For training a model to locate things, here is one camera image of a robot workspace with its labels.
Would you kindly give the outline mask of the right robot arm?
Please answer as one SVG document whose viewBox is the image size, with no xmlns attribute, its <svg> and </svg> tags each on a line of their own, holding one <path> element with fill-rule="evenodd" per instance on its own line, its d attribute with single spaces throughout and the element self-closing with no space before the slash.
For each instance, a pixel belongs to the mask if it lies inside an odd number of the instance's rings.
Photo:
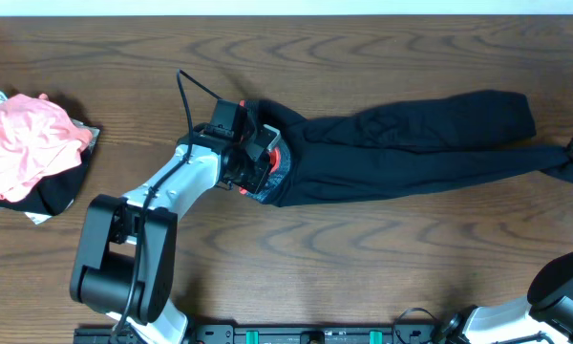
<svg viewBox="0 0 573 344">
<path fill-rule="evenodd" d="M 478 119 L 457 123 L 444 135 L 457 152 L 451 164 L 469 185 L 533 171 L 573 183 L 573 137 L 566 146 L 515 147 L 534 137 L 533 121 Z M 434 334 L 435 343 L 573 343 L 573 252 L 545 265 L 525 298 L 495 307 L 458 312 Z"/>
</svg>

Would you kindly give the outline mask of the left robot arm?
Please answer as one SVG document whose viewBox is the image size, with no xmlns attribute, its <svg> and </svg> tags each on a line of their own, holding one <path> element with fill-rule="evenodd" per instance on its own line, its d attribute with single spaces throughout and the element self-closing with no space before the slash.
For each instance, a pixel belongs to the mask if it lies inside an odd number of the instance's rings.
<svg viewBox="0 0 573 344">
<path fill-rule="evenodd" d="M 100 194 L 86 213 L 74 261 L 75 302 L 115 319 L 79 328 L 76 343 L 186 343 L 189 321 L 170 299 L 178 223 L 219 183 L 258 192 L 275 162 L 279 130 L 255 110 L 220 99 L 153 177 L 120 197 Z"/>
</svg>

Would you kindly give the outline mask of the black leggings red waistband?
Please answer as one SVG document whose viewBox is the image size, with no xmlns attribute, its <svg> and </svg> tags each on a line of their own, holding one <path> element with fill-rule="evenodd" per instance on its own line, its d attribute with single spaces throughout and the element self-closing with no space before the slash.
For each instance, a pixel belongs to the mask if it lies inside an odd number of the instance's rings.
<svg viewBox="0 0 573 344">
<path fill-rule="evenodd" d="M 445 147 L 453 125 L 478 119 L 531 120 L 525 95 L 476 91 L 403 101 L 350 117 L 307 119 L 268 99 L 245 100 L 261 123 L 278 129 L 277 168 L 254 198 L 279 207 L 387 200 L 472 186 Z"/>
</svg>

